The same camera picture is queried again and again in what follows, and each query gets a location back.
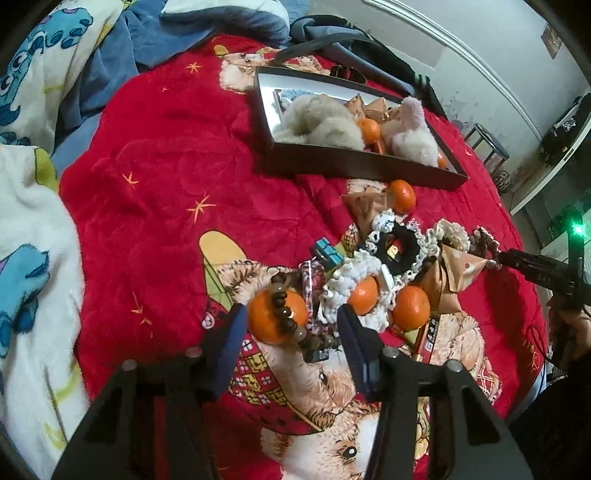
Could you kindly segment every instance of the stuffed animal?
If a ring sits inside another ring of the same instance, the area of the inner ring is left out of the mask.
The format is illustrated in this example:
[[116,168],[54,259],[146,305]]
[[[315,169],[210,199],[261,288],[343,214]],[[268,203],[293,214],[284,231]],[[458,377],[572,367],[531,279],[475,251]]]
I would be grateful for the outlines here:
[[361,130],[347,108],[327,95],[301,95],[285,111],[278,142],[363,150]]
[[382,124],[381,129],[382,137],[394,155],[437,167],[439,147],[427,126],[420,100],[406,97],[396,118]]

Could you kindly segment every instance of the rubik's cube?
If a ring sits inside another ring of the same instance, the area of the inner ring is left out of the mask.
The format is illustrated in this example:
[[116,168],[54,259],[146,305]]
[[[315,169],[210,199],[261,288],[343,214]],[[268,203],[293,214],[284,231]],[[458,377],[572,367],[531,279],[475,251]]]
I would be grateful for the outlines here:
[[318,240],[311,248],[311,251],[312,255],[323,264],[325,271],[330,271],[345,261],[344,257],[335,250],[326,238]]

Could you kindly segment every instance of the white blanket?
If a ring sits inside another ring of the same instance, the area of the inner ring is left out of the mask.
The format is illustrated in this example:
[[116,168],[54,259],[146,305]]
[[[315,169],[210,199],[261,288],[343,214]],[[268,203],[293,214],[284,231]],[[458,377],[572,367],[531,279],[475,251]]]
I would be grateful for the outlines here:
[[123,6],[66,0],[33,29],[0,76],[0,143],[53,152],[60,103]]
[[41,480],[88,409],[73,355],[83,290],[49,156],[0,145],[0,421]]

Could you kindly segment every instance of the green light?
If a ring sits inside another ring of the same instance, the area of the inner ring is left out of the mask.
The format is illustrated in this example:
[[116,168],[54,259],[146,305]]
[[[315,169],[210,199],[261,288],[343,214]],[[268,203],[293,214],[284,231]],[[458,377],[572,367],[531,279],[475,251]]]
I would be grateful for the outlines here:
[[575,224],[573,225],[573,233],[578,236],[585,236],[585,224]]

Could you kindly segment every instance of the wall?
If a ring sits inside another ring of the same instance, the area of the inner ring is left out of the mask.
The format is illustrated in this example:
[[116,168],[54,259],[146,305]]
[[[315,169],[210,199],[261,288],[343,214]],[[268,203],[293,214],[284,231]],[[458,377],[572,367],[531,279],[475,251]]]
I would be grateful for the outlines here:
[[[379,0],[388,4],[388,0]],[[588,87],[562,46],[552,60],[540,35],[545,21],[523,0],[404,0],[467,44],[504,82],[515,106],[464,57],[431,36],[362,0],[313,0],[312,13],[348,18],[370,31],[419,73],[429,75],[448,117],[464,132],[478,121],[511,153],[508,171],[537,157],[539,136]],[[479,152],[485,157],[487,151]]]

